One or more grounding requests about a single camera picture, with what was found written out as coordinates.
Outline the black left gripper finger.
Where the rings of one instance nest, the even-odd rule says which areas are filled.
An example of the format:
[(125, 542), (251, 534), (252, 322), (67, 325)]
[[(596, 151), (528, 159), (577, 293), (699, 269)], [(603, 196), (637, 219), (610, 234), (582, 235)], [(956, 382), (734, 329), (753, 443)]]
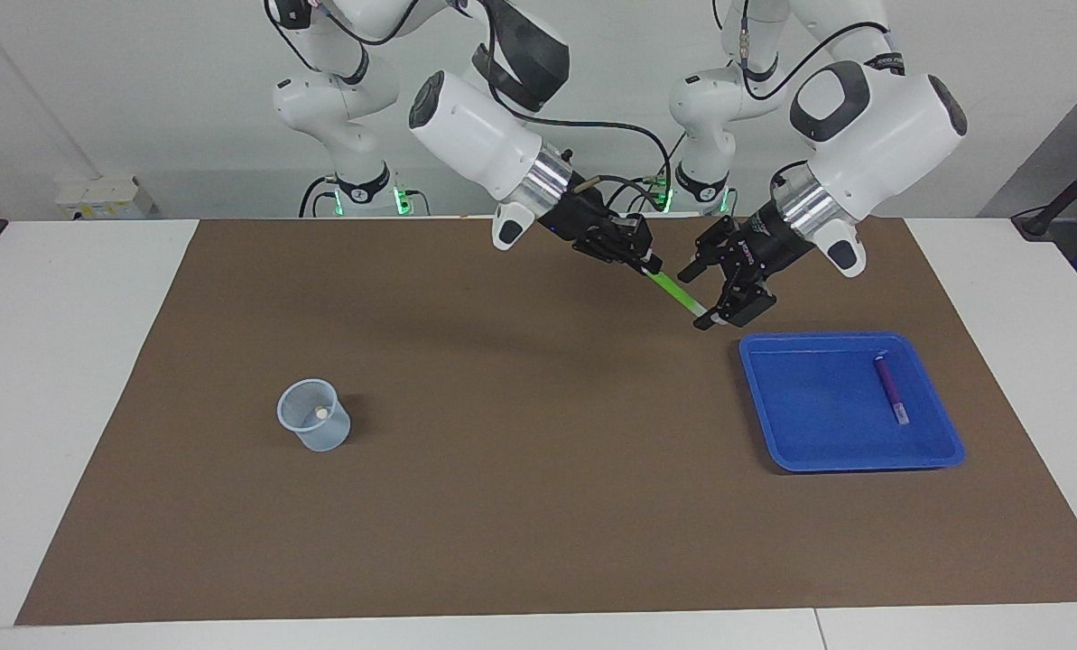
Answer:
[(695, 317), (693, 326), (697, 330), (723, 324), (745, 328), (775, 303), (777, 296), (766, 288), (765, 277), (758, 270), (740, 266), (733, 272), (725, 273), (719, 298), (714, 307)]
[(733, 217), (722, 217), (695, 239), (693, 260), (679, 271), (679, 280), (691, 283), (708, 268), (718, 267), (725, 281), (738, 275), (741, 268), (741, 237)]

